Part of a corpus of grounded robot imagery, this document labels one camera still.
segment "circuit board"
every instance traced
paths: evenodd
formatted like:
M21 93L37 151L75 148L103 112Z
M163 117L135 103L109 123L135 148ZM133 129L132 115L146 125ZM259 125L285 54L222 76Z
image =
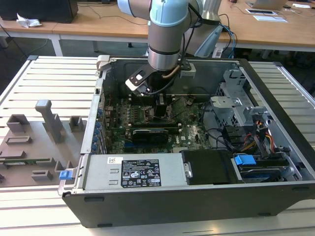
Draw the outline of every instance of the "circuit board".
M178 153L185 149L207 149L210 143L200 123L203 103L193 98L176 97L166 108L163 117L154 116L147 102L133 104L130 99L114 101L106 117L106 139L109 154ZM134 130L167 130L166 144L135 145Z

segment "floor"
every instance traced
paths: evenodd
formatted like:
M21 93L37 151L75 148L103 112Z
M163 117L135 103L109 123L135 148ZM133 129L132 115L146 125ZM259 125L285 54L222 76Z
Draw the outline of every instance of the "floor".
M50 40L31 39L31 38L15 38L15 42L21 47L25 54L39 56L54 56L53 45ZM8 40L8 48L2 49L0 46L0 93L10 83L18 70L23 65L26 58L17 48L12 40ZM133 47L129 48L127 43L120 42L98 42L99 52L93 51L91 41L62 40L63 55L66 57L97 57L99 55L115 55L115 56L141 56L145 54L147 45L144 43L133 43ZM306 90L312 91L315 86L314 74L315 66L309 69L302 69L296 66L289 67L284 63L284 57L287 52L279 54L271 53L268 59L261 58L260 50L253 50L250 54L251 61L279 61L286 69L297 79Z

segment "blue cable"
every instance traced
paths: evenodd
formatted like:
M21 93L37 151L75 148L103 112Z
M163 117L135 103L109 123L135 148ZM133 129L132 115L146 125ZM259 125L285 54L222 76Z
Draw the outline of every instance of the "blue cable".
M221 26L226 29L226 31L229 33L229 35L231 36L231 38L233 40L232 41L232 51L231 51L230 55L228 56L228 58L231 58L232 53L233 53L233 51L235 49L235 46L236 46L236 44L235 44L235 36L234 36L234 33L228 27L226 27L225 25L222 25L222 24L221 24Z

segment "sticker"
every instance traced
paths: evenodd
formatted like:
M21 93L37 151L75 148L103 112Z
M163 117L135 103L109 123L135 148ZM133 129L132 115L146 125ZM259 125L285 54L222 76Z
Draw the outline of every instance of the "sticker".
M114 157L114 156L110 156L107 159L107 164L121 164L123 161L122 157Z
M25 162L7 162L6 166L19 166L19 165L26 165Z
M121 162L123 188L162 186L158 160L123 161L121 157Z

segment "robotic arm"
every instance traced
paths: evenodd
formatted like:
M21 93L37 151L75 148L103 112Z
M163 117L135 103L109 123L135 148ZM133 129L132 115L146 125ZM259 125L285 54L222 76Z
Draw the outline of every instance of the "robotic arm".
M130 90L141 95L159 94L173 84L186 52L208 56L222 30L217 14L220 3L221 0L118 0L123 13L149 21L148 64L126 80ZM185 49L179 61L182 44Z

